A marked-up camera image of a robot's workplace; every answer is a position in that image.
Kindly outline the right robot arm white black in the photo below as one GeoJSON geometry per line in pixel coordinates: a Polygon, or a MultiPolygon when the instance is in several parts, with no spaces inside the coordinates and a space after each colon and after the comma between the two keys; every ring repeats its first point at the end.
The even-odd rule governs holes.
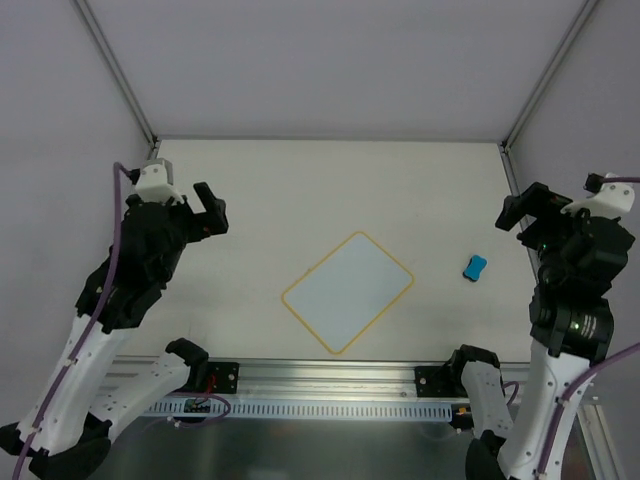
{"type": "Polygon", "coordinates": [[[507,406],[497,356],[462,345],[445,365],[449,389],[466,396],[474,438],[468,479],[558,479],[574,419],[589,383],[638,351],[608,353],[614,317],[605,297],[626,267],[634,236],[621,224],[634,204],[634,177],[592,175],[579,201],[539,182],[505,198],[495,222],[538,258],[529,305],[530,362],[516,416],[507,406]]]}

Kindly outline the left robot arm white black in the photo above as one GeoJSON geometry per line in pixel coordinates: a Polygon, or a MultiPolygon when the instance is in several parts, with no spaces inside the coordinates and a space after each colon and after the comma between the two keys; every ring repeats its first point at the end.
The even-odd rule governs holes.
{"type": "Polygon", "coordinates": [[[161,299],[186,246],[229,229],[226,203],[205,182],[193,186],[204,209],[186,197],[117,199],[108,258],[86,280],[72,330],[46,390],[22,420],[1,429],[1,448],[38,479],[86,479],[113,443],[162,397],[201,391],[208,379],[206,350],[178,338],[134,379],[100,399],[98,391],[118,352],[161,299]]]}

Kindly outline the blue bone-shaped eraser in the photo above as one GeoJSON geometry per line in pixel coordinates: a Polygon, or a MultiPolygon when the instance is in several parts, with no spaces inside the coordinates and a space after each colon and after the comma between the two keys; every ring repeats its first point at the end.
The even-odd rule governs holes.
{"type": "Polygon", "coordinates": [[[471,282],[477,282],[484,269],[487,267],[488,261],[486,258],[480,255],[472,255],[462,275],[465,279],[471,282]]]}

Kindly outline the yellow-framed small whiteboard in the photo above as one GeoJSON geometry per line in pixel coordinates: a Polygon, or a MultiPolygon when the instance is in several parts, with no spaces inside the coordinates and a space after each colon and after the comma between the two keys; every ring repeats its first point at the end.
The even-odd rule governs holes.
{"type": "Polygon", "coordinates": [[[325,350],[340,355],[414,282],[394,256],[356,231],[289,286],[281,302],[325,350]]]}

